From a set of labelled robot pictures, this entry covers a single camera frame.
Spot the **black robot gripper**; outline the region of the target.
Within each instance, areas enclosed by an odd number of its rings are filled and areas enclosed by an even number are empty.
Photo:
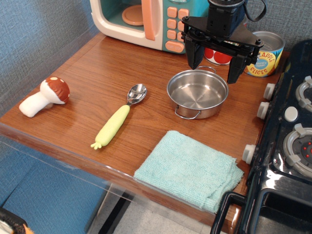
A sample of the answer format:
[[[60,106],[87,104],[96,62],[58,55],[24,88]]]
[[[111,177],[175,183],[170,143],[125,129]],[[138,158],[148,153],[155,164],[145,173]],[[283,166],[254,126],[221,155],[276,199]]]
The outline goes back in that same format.
[[[208,3],[206,17],[182,18],[182,39],[188,65],[193,70],[199,66],[203,60],[204,47],[232,56],[227,83],[234,84],[264,46],[260,38],[247,30],[243,20],[247,18],[257,22],[264,17],[264,11],[253,19],[246,0],[210,0]]]

